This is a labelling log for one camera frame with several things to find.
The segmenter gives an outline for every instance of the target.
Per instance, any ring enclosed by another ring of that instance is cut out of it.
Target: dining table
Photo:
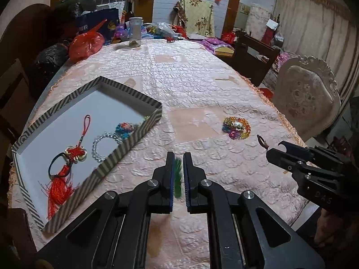
[[[165,164],[168,151],[180,158],[191,152],[193,164],[204,169],[208,179],[229,191],[252,190],[289,225],[307,204],[298,195],[291,173],[268,163],[266,150],[257,140],[261,135],[270,145],[288,141],[305,146],[296,130],[248,79],[195,42],[144,40],[135,48],[124,42],[103,46],[76,64],[68,63],[44,91],[28,124],[98,76],[161,102],[162,118],[89,193],[59,231],[106,191],[124,193],[150,179],[154,169]],[[250,136],[231,139],[222,131],[226,117],[247,120]],[[9,207],[27,212],[39,250],[59,231],[50,234],[37,227],[20,192],[15,168],[9,182]],[[174,199],[173,212],[152,214],[146,268],[209,268],[209,257],[206,215],[187,212],[182,183],[182,196]]]

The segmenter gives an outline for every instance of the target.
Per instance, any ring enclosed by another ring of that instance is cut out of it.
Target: black bracelet
[[[67,172],[65,175],[58,175],[58,174],[56,174],[56,175],[51,175],[51,173],[50,173],[51,166],[52,166],[53,163],[55,163],[55,161],[56,161],[58,158],[60,158],[60,157],[63,157],[63,158],[66,160],[66,165],[69,166],[69,170],[68,170],[68,172]],[[51,180],[54,179],[54,178],[63,178],[63,177],[66,177],[66,176],[69,175],[70,172],[71,172],[71,166],[72,166],[72,162],[69,160],[69,158],[66,157],[66,154],[65,154],[65,153],[59,153],[55,158],[53,158],[53,160],[51,161],[50,166],[48,167],[48,176],[49,176],[49,178],[50,178]]]

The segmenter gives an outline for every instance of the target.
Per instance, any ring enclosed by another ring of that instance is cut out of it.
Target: green furry strip
[[[175,159],[175,187],[174,187],[174,195],[176,198],[181,198],[182,196],[181,164],[182,164],[181,159],[176,158]]]

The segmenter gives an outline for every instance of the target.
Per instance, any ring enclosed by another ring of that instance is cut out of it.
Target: red plastic bag
[[[87,59],[101,49],[105,43],[105,38],[97,31],[106,21],[107,19],[103,20],[88,32],[75,37],[69,47],[69,57],[73,63]]]
[[[236,35],[231,31],[231,32],[222,34],[221,41],[224,41],[228,44],[233,44],[235,38],[236,38]]]

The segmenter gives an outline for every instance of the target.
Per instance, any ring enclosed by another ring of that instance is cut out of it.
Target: silver screw
[[[158,185],[158,181],[156,179],[148,180],[147,185],[150,187],[156,187]]]
[[[208,180],[208,179],[203,179],[201,181],[201,185],[204,186],[204,187],[209,187],[212,185],[212,181],[211,180]]]
[[[110,199],[114,199],[116,197],[116,192],[115,191],[107,191],[105,193],[105,198],[110,200]]]
[[[254,193],[252,191],[244,191],[243,192],[243,196],[247,199],[253,199],[254,198]]]

